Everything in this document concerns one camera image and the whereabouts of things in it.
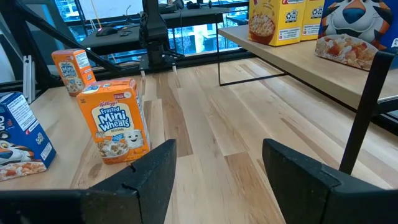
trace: barcode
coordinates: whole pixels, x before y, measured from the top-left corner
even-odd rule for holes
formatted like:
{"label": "barcode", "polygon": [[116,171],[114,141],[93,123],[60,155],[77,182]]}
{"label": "barcode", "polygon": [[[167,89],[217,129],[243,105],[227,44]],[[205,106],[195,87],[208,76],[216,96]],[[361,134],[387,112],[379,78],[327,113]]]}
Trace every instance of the barcode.
{"label": "barcode", "polygon": [[45,160],[47,158],[47,156],[50,154],[51,149],[52,149],[52,145],[50,143],[47,143],[47,145],[43,149],[42,153],[40,153],[40,155],[42,156],[43,160]]}

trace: computer mouse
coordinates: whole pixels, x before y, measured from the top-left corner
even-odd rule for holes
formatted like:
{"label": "computer mouse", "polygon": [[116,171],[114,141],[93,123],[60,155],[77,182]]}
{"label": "computer mouse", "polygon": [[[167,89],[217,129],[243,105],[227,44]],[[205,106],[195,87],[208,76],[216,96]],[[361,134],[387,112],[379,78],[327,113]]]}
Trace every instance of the computer mouse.
{"label": "computer mouse", "polygon": [[112,27],[102,27],[100,28],[97,33],[95,34],[95,36],[97,37],[102,37],[105,35],[111,35],[111,34],[116,34],[118,32],[117,29],[112,28]]}

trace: wooden floor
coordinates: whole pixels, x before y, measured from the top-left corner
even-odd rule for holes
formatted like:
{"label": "wooden floor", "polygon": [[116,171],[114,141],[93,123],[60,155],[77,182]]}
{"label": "wooden floor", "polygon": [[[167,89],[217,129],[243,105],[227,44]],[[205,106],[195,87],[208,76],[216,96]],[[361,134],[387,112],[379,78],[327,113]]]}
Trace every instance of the wooden floor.
{"label": "wooden floor", "polygon": [[[223,63],[222,81],[271,75],[258,58]],[[338,168],[354,113],[292,77],[219,87],[216,65],[139,80],[154,146],[177,139],[166,223],[283,223],[261,158],[275,139]],[[398,138],[371,125],[353,175],[398,188]]]}

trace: nutrition label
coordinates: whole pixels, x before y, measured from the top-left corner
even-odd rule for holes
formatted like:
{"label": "nutrition label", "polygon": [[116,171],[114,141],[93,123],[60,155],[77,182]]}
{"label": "nutrition label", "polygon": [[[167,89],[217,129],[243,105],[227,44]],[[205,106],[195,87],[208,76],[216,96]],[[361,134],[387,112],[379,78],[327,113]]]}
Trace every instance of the nutrition label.
{"label": "nutrition label", "polygon": [[289,40],[300,37],[300,27],[279,30],[279,40]]}
{"label": "nutrition label", "polygon": [[86,52],[76,55],[76,61],[77,61],[77,64],[79,65],[80,69],[85,68],[90,65]]}
{"label": "nutrition label", "polygon": [[30,110],[23,95],[19,95],[15,100],[9,103],[7,107],[21,129],[24,131],[36,121],[36,117]]}
{"label": "nutrition label", "polygon": [[304,25],[303,35],[316,35],[319,33],[319,24]]}

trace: white wall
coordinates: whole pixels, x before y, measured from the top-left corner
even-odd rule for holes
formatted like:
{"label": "white wall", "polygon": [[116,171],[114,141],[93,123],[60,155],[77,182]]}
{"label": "white wall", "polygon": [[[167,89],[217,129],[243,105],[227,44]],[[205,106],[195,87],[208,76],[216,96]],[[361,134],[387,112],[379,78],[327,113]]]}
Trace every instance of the white wall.
{"label": "white wall", "polygon": [[0,68],[1,68],[0,83],[15,81],[14,72],[12,71],[10,61],[8,61],[7,55],[1,44],[0,44]]}

